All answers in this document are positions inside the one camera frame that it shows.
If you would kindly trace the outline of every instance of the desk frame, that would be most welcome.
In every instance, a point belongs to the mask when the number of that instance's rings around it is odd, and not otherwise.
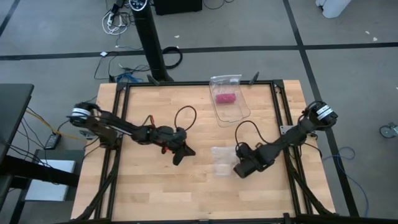
[[[162,82],[160,83],[159,86],[197,86],[197,85],[209,85],[209,82]],[[249,85],[249,81],[241,81],[241,85]],[[280,106],[278,102],[278,96],[277,94],[280,94],[280,97],[282,98],[282,104],[285,110],[285,116],[287,120],[287,124],[285,125],[293,125],[293,120],[292,116],[290,114],[290,109],[289,109],[289,104],[287,101],[286,97],[286,91],[285,91],[285,86],[283,80],[262,80],[262,81],[256,81],[254,85],[269,85],[271,89],[271,95],[272,95],[272,101],[274,103],[274,109],[275,109],[275,114],[277,118],[277,124],[278,126],[284,125],[283,119],[282,119],[282,114],[280,112]],[[154,86],[152,83],[118,83],[116,85],[116,94],[115,94],[115,99],[113,103],[113,110],[112,113],[117,115],[118,113],[118,106],[120,102],[120,95],[121,92],[124,90],[124,101],[123,101],[123,107],[122,107],[122,113],[121,113],[121,119],[126,119],[126,113],[127,113],[127,105],[129,103],[129,93],[130,93],[130,88],[132,87],[142,87],[142,86]],[[118,175],[118,169],[119,169],[119,162],[120,162],[120,155],[121,155],[121,150],[122,150],[122,145],[118,147],[120,150],[117,150],[115,153],[114,157],[114,163],[116,164],[116,177],[111,183],[110,186],[110,192],[109,192],[109,200],[108,200],[108,206],[107,206],[107,211],[106,211],[106,218],[111,220],[112,214],[113,214],[113,205],[114,205],[114,198],[116,194],[116,184],[117,184],[117,175]],[[293,147],[293,153],[295,157],[295,163],[297,166],[297,172],[300,176],[300,178],[305,182],[305,174],[303,170],[303,165],[301,158],[299,156],[299,149],[298,147]],[[105,150],[105,156],[104,156],[104,161],[103,161],[103,167],[102,167],[102,172],[101,172],[101,179],[99,182],[99,186],[101,187],[106,179],[107,173],[108,173],[108,166],[109,166],[109,159],[111,156],[111,150],[107,148]],[[284,149],[284,157],[285,157],[285,165],[286,169],[288,169],[289,163],[292,163],[290,160],[289,156],[289,147],[286,147]],[[297,188],[295,184],[295,180],[293,176],[288,172],[288,179],[289,179],[289,187],[290,187],[290,192],[292,194],[292,202],[294,206],[294,211],[296,216],[302,214],[301,208],[300,208],[300,203],[299,203],[299,196],[297,193]],[[303,193],[303,198],[304,198],[304,204],[305,208],[307,211],[307,214],[313,214],[312,206],[310,203],[310,200],[308,197]],[[99,219],[101,210],[102,210],[102,199],[98,206],[96,207],[95,210],[95,215],[94,219]],[[285,218],[255,218],[255,219],[234,219],[234,220],[212,220],[217,223],[258,223],[258,222],[263,222],[263,223],[280,223],[284,222]],[[192,223],[192,222],[197,222],[198,220],[173,220],[173,221],[150,221],[151,223]],[[135,223],[133,221],[131,222],[118,222],[118,223]]]

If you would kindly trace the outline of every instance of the clear plastic bag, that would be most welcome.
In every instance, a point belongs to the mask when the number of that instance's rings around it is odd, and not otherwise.
[[[214,158],[214,173],[218,176],[228,176],[238,164],[235,147],[212,147],[211,152]]]
[[[242,75],[222,75],[210,78],[210,94],[217,123],[230,126],[250,115],[240,82]]]

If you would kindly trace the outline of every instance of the yellow cable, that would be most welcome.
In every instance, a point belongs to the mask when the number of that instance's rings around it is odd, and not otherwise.
[[[47,127],[49,127],[49,128],[51,129],[51,131],[54,132],[54,133],[61,134],[61,135],[65,136],[65,137],[69,137],[69,138],[72,138],[72,139],[76,139],[76,140],[79,140],[79,141],[86,142],[86,140],[84,140],[84,139],[80,139],[80,138],[78,138],[78,137],[76,137],[76,136],[72,136],[72,135],[69,135],[69,134],[65,134],[65,133],[62,133],[62,132],[60,132],[60,131],[57,131],[57,130],[53,129],[53,128],[51,127],[51,125],[49,125],[45,120],[43,120],[41,117],[37,116],[36,114],[34,114],[34,113],[32,113],[32,112],[30,112],[30,111],[28,111],[28,110],[26,110],[26,113],[29,113],[30,115],[32,115],[32,116],[34,116],[35,118],[39,119],[41,122],[44,123],[44,125],[46,125]]]

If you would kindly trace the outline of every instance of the wooden tabletop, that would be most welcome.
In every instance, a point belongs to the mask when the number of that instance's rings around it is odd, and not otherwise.
[[[305,108],[305,100],[298,80],[286,80],[285,89],[294,121]],[[277,139],[277,125],[269,85],[241,86],[251,110],[246,118],[255,122],[264,138]],[[116,92],[115,84],[102,84],[97,104],[111,111]],[[283,154],[264,172],[255,172],[245,179],[237,175],[220,177],[214,174],[212,147],[235,146],[236,124],[218,126],[210,101],[208,86],[158,86],[130,89],[126,120],[140,125],[152,114],[157,126],[174,126],[178,109],[191,105],[197,110],[197,120],[187,131],[187,144],[197,153],[184,157],[179,166],[172,164],[173,154],[160,153],[155,145],[141,146],[124,137],[119,166],[113,221],[141,220],[198,220],[230,218],[277,218],[285,212],[294,217],[292,197]],[[187,127],[193,112],[183,110],[178,126]],[[260,141],[253,125],[239,128],[239,141],[252,148]],[[314,139],[307,143],[316,146]],[[88,147],[87,152],[97,144]],[[317,150],[302,146],[302,163],[307,184],[324,206],[334,211],[322,161]],[[97,149],[86,157],[80,174],[72,218],[79,216],[98,190],[104,149]],[[107,200],[104,200],[103,214]]]

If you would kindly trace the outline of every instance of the pink sponge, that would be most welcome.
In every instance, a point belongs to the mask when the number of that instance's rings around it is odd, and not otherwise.
[[[216,103],[233,103],[235,100],[235,93],[222,93],[216,95]]]

